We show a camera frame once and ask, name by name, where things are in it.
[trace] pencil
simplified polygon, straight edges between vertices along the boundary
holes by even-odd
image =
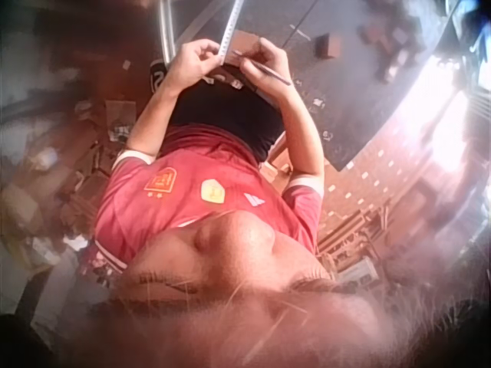
[[[243,55],[242,52],[240,51],[237,51],[237,50],[234,50],[233,53],[241,58],[244,58],[245,56]],[[267,75],[270,75],[274,78],[276,78],[277,80],[283,82],[284,84],[286,84],[287,86],[291,86],[292,85],[292,82],[290,82],[288,79],[282,77],[281,75],[279,75],[278,73],[276,73],[273,69],[271,69],[270,67],[266,67],[264,64],[261,64],[259,63],[258,61],[255,61],[255,60],[252,60],[252,59],[249,59],[255,67],[257,67],[258,69],[264,71]]]

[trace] sleeve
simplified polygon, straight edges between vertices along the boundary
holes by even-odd
[[[118,271],[126,269],[127,262],[133,257],[133,250],[116,215],[115,196],[133,176],[152,162],[139,156],[125,155],[127,152],[123,151],[114,163],[95,224],[95,245]]]
[[[287,186],[282,198],[308,233],[312,249],[316,249],[322,196],[310,186],[294,185]]]

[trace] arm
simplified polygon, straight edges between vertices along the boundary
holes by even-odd
[[[260,52],[268,65],[283,77],[291,80],[288,57],[285,51],[272,42],[261,38]],[[241,63],[242,72],[261,90],[272,96],[282,112],[286,131],[288,153],[294,176],[309,176],[324,185],[324,153],[315,123],[293,84],[286,86],[281,81],[263,73],[249,59]]]
[[[221,58],[213,53],[218,48],[219,45],[210,40],[198,40],[181,47],[169,73],[131,131],[127,142],[129,150],[157,156],[178,96],[220,65]]]

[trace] eyebrow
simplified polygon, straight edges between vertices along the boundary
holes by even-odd
[[[163,284],[184,294],[198,294],[199,291],[199,288],[191,281],[184,280],[182,278],[170,277],[167,274],[157,272],[145,272],[139,274],[138,278],[132,280],[129,284],[133,286]]]
[[[194,311],[204,311],[211,307],[218,307],[216,301],[168,301],[168,300],[150,300],[150,301],[133,301],[131,299],[111,299],[95,305],[91,313],[97,317],[107,315],[128,315],[135,314],[139,317],[148,317],[149,314],[155,316],[178,315]]]
[[[329,294],[356,294],[356,290],[349,284],[338,284],[332,280],[316,278],[313,280],[303,280],[293,284],[288,291],[299,293],[329,293]]]

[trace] brick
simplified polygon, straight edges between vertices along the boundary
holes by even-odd
[[[341,56],[341,38],[326,34],[321,39],[320,56],[324,59],[339,58]]]

